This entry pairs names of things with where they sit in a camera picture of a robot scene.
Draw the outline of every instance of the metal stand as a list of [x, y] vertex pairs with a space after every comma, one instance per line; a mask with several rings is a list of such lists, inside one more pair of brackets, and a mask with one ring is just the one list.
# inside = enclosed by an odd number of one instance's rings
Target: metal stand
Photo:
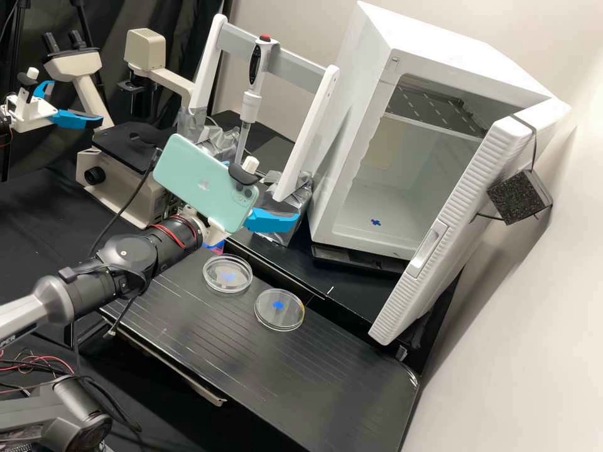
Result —
[[[21, 44], [21, 33], [23, 32], [23, 19], [25, 17], [25, 9], [31, 7], [31, 0], [15, 0], [17, 3], [16, 10], [13, 16], [11, 29], [12, 42], [9, 44], [11, 49], [11, 59], [9, 63], [9, 78], [8, 89], [14, 89], [16, 86], [18, 65], [19, 65], [19, 46]], [[9, 169], [11, 166], [11, 145], [7, 144], [2, 148], [2, 172], [1, 181], [8, 180]]]

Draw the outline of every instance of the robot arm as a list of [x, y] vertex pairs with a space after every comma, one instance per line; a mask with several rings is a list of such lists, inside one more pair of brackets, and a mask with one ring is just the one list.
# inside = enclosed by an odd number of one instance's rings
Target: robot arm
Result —
[[140, 234], [111, 237], [94, 257], [41, 278], [29, 295], [0, 306], [0, 348], [45, 323], [67, 325], [150, 281], [201, 246], [208, 230], [196, 217], [169, 218]]

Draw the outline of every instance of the ribbed black platform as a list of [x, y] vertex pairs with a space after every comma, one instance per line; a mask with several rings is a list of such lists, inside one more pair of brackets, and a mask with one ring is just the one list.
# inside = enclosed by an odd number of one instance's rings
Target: ribbed black platform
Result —
[[200, 249], [158, 276], [125, 330], [309, 451], [396, 452], [418, 393], [413, 373], [309, 308], [295, 331], [265, 328], [253, 303], [270, 286], [254, 278], [243, 294], [216, 294], [202, 275], [212, 255]]

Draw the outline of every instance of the microscope knob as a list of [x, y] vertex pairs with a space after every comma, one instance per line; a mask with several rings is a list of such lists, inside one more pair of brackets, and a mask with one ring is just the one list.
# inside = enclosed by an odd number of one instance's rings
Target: microscope knob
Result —
[[242, 168], [249, 174], [255, 174], [258, 166], [259, 160], [255, 157], [249, 156], [243, 162]]
[[84, 171], [84, 179], [90, 185], [97, 185], [99, 183], [105, 182], [107, 175], [105, 171], [100, 166], [93, 166], [90, 169]]
[[27, 72], [25, 75], [27, 75], [27, 77], [29, 77], [32, 80], [38, 80], [39, 74], [40, 74], [39, 70], [37, 70], [35, 67], [30, 67], [29, 69], [27, 69]]

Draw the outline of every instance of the red wire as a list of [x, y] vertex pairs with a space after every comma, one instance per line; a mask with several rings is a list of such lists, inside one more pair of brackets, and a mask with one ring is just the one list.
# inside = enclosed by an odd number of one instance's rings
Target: red wire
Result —
[[[26, 360], [28, 358], [33, 358], [33, 360], [31, 361], [32, 363], [35, 363], [36, 361], [46, 361], [50, 360], [50, 361], [57, 361], [60, 362], [62, 365], [65, 366], [65, 368], [73, 375], [75, 372], [73, 371], [73, 368], [65, 361], [63, 361], [61, 358], [59, 357], [54, 357], [54, 356], [35, 356], [35, 355], [29, 355], [27, 357], [25, 357], [23, 360]], [[17, 365], [11, 365], [8, 367], [0, 367], [0, 372], [5, 372], [7, 370], [16, 370], [16, 369], [21, 369], [21, 367], [28, 367], [28, 363], [24, 362], [23, 364], [17, 364]]]
[[195, 239], [195, 242], [197, 241], [197, 231], [186, 218], [181, 217], [180, 215], [172, 215], [171, 218], [177, 218], [182, 221], [190, 229], [191, 233], [193, 234], [193, 238]]
[[182, 241], [178, 237], [176, 237], [176, 235], [171, 230], [169, 230], [168, 228], [166, 228], [164, 225], [156, 224], [156, 225], [151, 225], [151, 227], [154, 227], [154, 228], [159, 229], [160, 231], [162, 231], [165, 235], [167, 235], [174, 242], [176, 242], [180, 248], [182, 248], [182, 249], [186, 249], [187, 248], [187, 246], [184, 243], [182, 243]]
[[50, 356], [50, 355], [46, 355], [46, 356], [42, 356], [42, 357], [36, 357], [36, 359], [34, 359], [32, 362], [36, 362], [38, 360], [50, 360], [50, 361], [57, 361], [60, 362], [62, 365], [65, 366], [65, 368], [73, 375], [75, 372], [73, 371], [73, 368], [66, 362], [63, 361], [61, 358], [59, 357], [54, 357], [54, 356]]

